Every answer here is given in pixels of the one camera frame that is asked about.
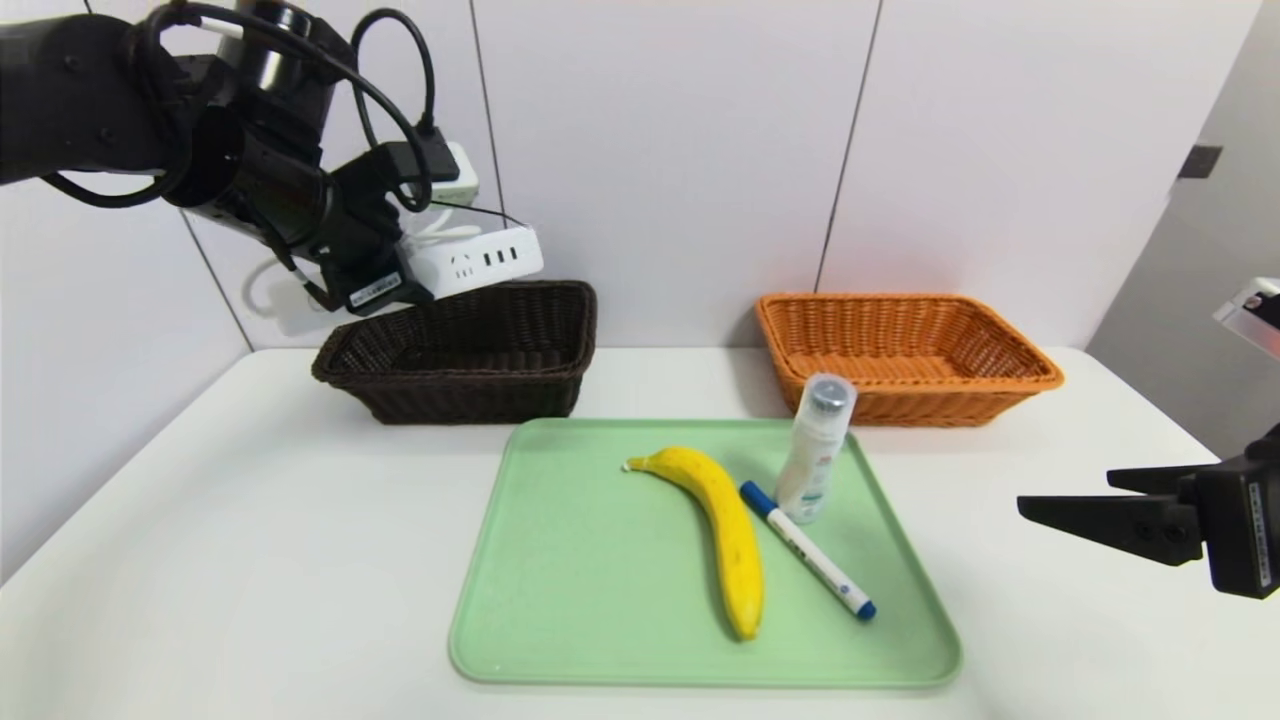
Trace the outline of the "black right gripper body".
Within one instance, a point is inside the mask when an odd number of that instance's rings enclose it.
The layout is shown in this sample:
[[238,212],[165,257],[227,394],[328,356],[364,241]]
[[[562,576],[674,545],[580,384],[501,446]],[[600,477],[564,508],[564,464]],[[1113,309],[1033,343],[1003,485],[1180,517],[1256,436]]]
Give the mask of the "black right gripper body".
[[1199,529],[1213,588],[1266,600],[1277,591],[1279,427],[1243,454],[1196,473]]

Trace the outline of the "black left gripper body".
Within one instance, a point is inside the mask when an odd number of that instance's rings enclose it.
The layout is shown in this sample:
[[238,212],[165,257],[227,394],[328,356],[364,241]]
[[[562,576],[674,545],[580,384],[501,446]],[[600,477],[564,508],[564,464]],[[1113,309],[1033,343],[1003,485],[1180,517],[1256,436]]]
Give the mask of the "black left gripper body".
[[431,293],[413,278],[401,241],[399,213],[379,184],[332,179],[326,206],[306,240],[306,259],[323,282],[307,292],[326,311],[370,316],[389,304],[426,304]]

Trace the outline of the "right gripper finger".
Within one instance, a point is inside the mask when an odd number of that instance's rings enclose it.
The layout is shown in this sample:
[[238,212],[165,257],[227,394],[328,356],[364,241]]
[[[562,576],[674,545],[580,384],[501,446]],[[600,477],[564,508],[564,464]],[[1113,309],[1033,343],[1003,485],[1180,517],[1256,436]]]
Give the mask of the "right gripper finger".
[[1167,566],[1204,556],[1194,506],[1172,496],[1020,496],[1028,521]]
[[1106,471],[1108,486],[1151,496],[1196,496],[1202,471],[1219,469],[1219,462],[1164,468],[1125,468]]

